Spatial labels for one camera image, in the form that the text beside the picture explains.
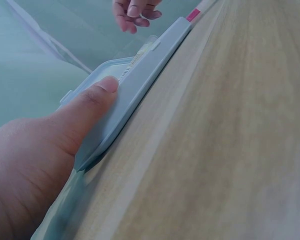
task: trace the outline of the pink tab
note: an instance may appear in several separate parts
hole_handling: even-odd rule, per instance
[[[200,11],[198,9],[194,9],[187,17],[186,19],[191,22],[196,16],[198,16],[198,14],[200,13]]]

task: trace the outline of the pale green fabric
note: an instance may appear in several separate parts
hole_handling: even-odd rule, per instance
[[[62,43],[91,70],[105,61],[134,56],[151,35],[160,36],[201,0],[162,0],[161,18],[134,35],[121,32],[112,14],[112,0],[14,0],[41,29]]]
[[[0,0],[0,126],[23,117],[41,117],[88,74],[46,55]]]

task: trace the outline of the wooden surface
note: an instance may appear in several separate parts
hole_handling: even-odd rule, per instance
[[[214,4],[86,180],[77,240],[300,240],[300,0]]]

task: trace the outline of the hand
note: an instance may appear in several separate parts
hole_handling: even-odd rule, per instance
[[[0,128],[0,239],[30,239],[117,89],[118,81],[106,77],[50,116],[13,120]]]
[[[160,18],[162,13],[155,10],[162,0],[112,0],[116,23],[123,32],[137,32],[137,27],[149,27],[148,20]]]

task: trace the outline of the finger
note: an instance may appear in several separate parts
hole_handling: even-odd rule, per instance
[[[118,81],[111,76],[89,87],[50,116],[65,136],[80,143],[117,97]]]
[[[131,0],[127,15],[131,18],[137,18],[147,5],[147,0]]]
[[[129,29],[130,33],[135,34],[137,32],[137,28],[133,22],[133,20],[127,20],[127,29]]]
[[[162,13],[160,11],[155,11],[155,8],[161,1],[162,0],[149,0],[142,11],[142,16],[149,20],[160,18]]]
[[[124,6],[124,0],[114,0],[112,4],[112,11],[115,18],[116,23],[120,27],[120,29],[125,32],[128,30],[128,25],[125,20],[125,6]]]
[[[133,22],[136,26],[139,26],[139,27],[149,27],[149,25],[150,25],[150,22],[147,19],[142,18],[142,17],[135,18]]]

